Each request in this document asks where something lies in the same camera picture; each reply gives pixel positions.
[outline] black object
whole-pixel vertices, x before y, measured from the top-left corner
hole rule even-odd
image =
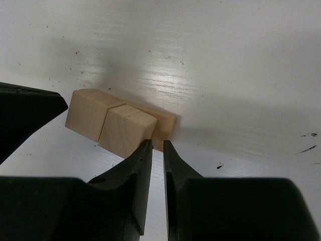
[[[1,177],[0,240],[139,240],[152,144],[88,184],[77,178]]]
[[[0,83],[0,164],[67,109],[54,92]],[[144,233],[152,143],[87,184],[0,177],[0,241],[138,241]],[[287,179],[204,178],[164,142],[170,241],[315,241],[304,200]]]
[[[170,241],[319,240],[297,187],[281,178],[204,178],[164,142]]]
[[[0,164],[31,134],[67,109],[58,93],[0,82]]]

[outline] tabletop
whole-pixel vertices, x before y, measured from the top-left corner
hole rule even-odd
[[[318,0],[1,0],[0,81],[98,88],[175,113],[173,144],[208,177],[285,177],[321,230]],[[64,127],[34,133],[0,175],[88,181],[121,158]],[[167,240],[154,151],[145,236]]]

